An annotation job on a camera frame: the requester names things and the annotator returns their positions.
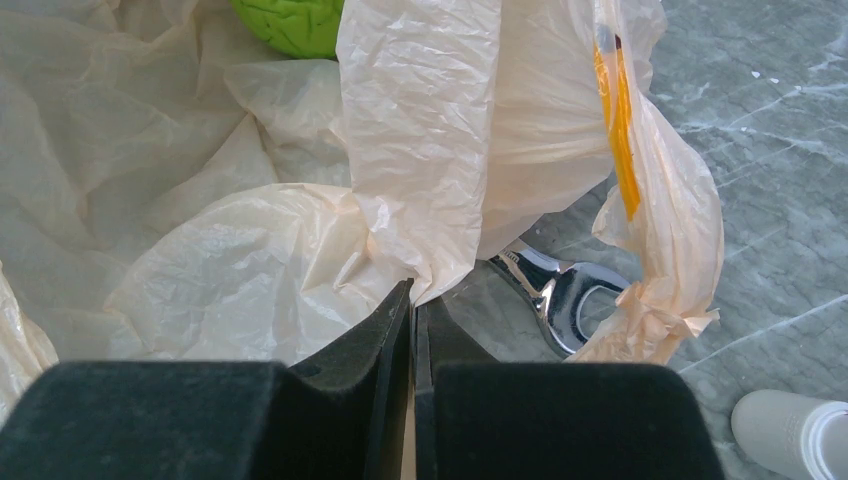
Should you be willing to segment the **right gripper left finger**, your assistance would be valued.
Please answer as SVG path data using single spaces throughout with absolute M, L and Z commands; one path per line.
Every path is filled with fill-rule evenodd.
M 397 479 L 410 281 L 295 365 L 76 361 L 1 430 L 5 479 Z

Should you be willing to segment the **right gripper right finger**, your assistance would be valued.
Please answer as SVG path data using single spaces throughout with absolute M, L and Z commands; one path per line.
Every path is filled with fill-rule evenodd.
M 698 404 L 644 363 L 500 362 L 441 300 L 415 311 L 420 479 L 720 479 Z

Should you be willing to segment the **translucent orange plastic bag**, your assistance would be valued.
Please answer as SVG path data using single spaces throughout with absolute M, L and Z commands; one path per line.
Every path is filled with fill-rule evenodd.
M 420 305 L 610 174 L 643 276 L 577 351 L 717 318 L 721 203 L 645 93 L 657 1 L 344 1 L 334 59 L 231 1 L 1 5 L 1 412 L 71 359 L 295 363 Z

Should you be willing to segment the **fake green fruit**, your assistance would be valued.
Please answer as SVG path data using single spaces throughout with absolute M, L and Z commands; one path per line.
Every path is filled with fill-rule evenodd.
M 334 59 L 343 0 L 232 0 L 245 26 L 296 59 Z

